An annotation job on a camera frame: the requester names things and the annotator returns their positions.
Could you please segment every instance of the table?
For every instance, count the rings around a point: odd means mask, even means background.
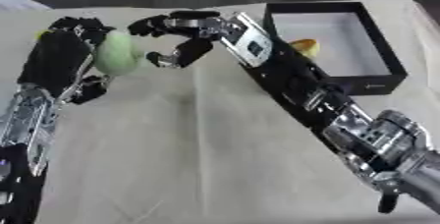
[[[440,32],[411,0],[363,1],[410,76],[391,95],[356,97],[371,115],[405,112],[440,143]],[[216,8],[261,18],[264,5]],[[1,107],[35,34],[62,16],[125,28],[170,10],[96,8],[0,14]],[[171,51],[179,37],[139,39]],[[148,63],[60,119],[38,223],[438,223],[403,196],[392,215],[379,194],[251,80],[221,46],[184,70]]]

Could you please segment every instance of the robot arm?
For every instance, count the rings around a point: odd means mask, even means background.
[[[400,112],[369,117],[318,66],[246,14],[225,20],[216,12],[175,12],[137,21],[129,30],[190,38],[170,55],[149,53],[158,67],[185,68],[220,41],[278,104],[382,194],[380,212],[391,212],[398,196],[408,194],[440,214],[440,154],[429,133]]]
[[[109,30],[96,19],[61,19],[28,56],[19,90],[0,118],[1,224],[33,223],[60,109],[106,92],[106,77],[83,76]]]

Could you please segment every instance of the robot finger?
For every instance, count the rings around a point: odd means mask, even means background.
[[[146,58],[156,67],[185,68],[201,58],[213,48],[212,42],[206,38],[191,38],[178,45],[171,55],[150,52]]]

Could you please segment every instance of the black box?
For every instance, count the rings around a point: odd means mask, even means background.
[[[263,27],[286,41],[317,39],[314,61],[350,95],[389,94],[408,75],[360,2],[267,4]]]

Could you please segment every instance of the white tablecloth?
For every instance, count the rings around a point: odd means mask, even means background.
[[[440,143],[438,28],[411,0],[363,3],[410,76],[391,95],[356,101],[373,116],[387,108],[405,112]],[[261,18],[264,5],[218,10]],[[0,14],[2,107],[14,92],[35,34],[56,19],[99,17],[125,28],[168,12],[102,8]],[[170,52],[177,40],[139,43]],[[69,106],[52,155],[41,224],[440,221],[408,196],[393,214],[376,213],[379,194],[278,107],[221,46],[184,70],[159,70],[145,62],[117,79],[105,97]]]

